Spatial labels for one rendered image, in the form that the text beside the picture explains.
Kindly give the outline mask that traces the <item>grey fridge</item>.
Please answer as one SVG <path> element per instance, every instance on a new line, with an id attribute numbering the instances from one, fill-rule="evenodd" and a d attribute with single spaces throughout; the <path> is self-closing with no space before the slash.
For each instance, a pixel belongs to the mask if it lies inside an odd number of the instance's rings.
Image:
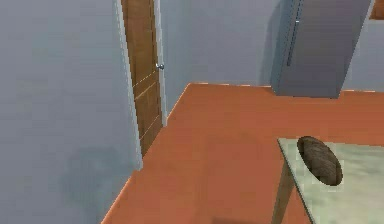
<path id="1" fill-rule="evenodd" d="M 371 0 L 304 0 L 291 65 L 297 2 L 281 0 L 271 86 L 278 96 L 339 96 Z"/>

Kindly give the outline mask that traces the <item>pale green wooden-legged table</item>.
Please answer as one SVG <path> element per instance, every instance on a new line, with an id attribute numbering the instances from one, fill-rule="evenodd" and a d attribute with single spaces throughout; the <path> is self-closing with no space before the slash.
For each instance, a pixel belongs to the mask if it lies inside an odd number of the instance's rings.
<path id="1" fill-rule="evenodd" d="M 310 224 L 384 224 L 384 147 L 329 142 L 342 169 L 337 186 L 319 181 L 295 139 L 280 138 L 284 158 L 271 224 L 281 224 L 296 190 Z"/>

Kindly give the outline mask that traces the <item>brown wooden room door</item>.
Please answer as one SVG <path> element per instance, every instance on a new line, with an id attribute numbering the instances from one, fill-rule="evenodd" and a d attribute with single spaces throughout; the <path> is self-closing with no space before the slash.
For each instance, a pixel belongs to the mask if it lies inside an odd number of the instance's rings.
<path id="1" fill-rule="evenodd" d="M 141 153 L 162 128 L 154 0 L 121 0 Z"/>

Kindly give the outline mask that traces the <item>brown wooden wall cupboard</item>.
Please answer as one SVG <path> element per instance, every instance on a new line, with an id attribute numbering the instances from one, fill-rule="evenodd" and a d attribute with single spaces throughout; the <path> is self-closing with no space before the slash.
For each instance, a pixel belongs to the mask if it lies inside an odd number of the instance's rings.
<path id="1" fill-rule="evenodd" d="M 370 20 L 384 20 L 384 0 L 374 0 Z"/>

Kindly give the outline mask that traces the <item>brown bread loaf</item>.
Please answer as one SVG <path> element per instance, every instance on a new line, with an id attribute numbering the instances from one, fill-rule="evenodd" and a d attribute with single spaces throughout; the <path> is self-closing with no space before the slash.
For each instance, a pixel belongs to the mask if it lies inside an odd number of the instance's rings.
<path id="1" fill-rule="evenodd" d="M 329 186 L 341 183 L 341 164 L 324 142 L 312 136 L 302 136 L 297 141 L 297 147 L 304 164 L 320 182 Z"/>

